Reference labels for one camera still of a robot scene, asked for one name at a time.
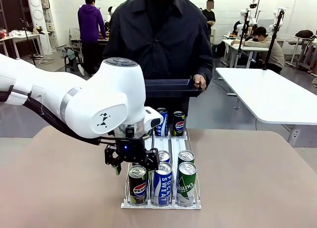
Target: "black logo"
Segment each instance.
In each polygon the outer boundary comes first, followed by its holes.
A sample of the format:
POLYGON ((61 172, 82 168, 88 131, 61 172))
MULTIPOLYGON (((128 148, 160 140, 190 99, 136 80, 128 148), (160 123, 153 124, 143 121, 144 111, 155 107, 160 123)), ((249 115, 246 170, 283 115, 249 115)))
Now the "black logo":
POLYGON ((105 123, 105 120, 106 120, 107 118, 109 118, 110 116, 107 116, 107 113, 103 113, 103 114, 101 114, 100 116, 103 116, 103 122, 102 122, 101 124, 97 124, 97 127, 99 127, 99 126, 104 126, 104 127, 106 128, 107 125, 106 125, 106 123, 105 123))

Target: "jacket collar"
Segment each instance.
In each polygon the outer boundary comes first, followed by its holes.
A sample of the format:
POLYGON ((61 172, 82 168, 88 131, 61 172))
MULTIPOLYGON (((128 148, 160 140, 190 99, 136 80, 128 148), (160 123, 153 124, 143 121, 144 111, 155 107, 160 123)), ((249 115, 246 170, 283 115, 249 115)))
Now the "jacket collar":
MULTIPOLYGON (((183 14, 185 0, 174 0, 173 4, 178 9, 180 14, 183 14)), ((145 0, 132 0, 132 11, 145 11, 145 0)))

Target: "person in purple hoodie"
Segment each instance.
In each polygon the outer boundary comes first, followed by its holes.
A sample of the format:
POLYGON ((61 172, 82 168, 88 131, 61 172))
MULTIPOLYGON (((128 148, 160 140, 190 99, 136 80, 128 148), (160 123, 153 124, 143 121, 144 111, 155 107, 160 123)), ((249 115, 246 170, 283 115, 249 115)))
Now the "person in purple hoodie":
POLYGON ((97 63, 99 27, 102 36, 106 37, 104 20, 100 11, 95 7, 95 1, 85 0, 86 4, 78 11, 80 39, 84 56, 83 67, 90 75, 96 73, 94 65, 97 63))

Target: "beverage can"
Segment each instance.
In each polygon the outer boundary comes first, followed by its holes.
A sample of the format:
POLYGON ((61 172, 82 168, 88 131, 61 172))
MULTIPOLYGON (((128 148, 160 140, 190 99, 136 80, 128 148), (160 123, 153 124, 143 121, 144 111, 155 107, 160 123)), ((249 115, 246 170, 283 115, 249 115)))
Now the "beverage can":
POLYGON ((167 136, 167 109, 166 108, 158 108, 157 112, 163 116, 163 122, 157 126, 156 135, 159 137, 167 136))
POLYGON ((184 135, 185 129, 185 113, 181 111, 174 112, 173 118, 173 136, 181 137, 184 135))
POLYGON ((170 154, 165 150, 158 151, 159 161, 170 163, 170 154))
POLYGON ((141 165, 129 169, 130 197, 133 205, 142 205, 147 199, 147 170, 141 165))
POLYGON ((183 162, 178 167, 177 201, 181 206, 191 206, 194 202, 194 189, 197 168, 191 162, 183 162))
POLYGON ((154 200, 158 206, 167 206, 170 201, 172 183, 172 166, 167 162, 160 162, 158 170, 154 172, 154 200))
POLYGON ((195 154, 189 150, 182 150, 178 153, 178 165, 183 162, 195 162, 195 154))

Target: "white shoe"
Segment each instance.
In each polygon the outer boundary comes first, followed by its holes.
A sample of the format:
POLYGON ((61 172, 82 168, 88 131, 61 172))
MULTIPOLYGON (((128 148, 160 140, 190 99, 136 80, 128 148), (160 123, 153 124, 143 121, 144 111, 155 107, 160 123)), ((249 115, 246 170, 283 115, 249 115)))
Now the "white shoe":
POLYGON ((78 65, 78 69, 79 69, 79 71, 80 71, 80 74, 82 75, 82 76, 85 76, 85 70, 84 70, 84 68, 79 64, 78 65))

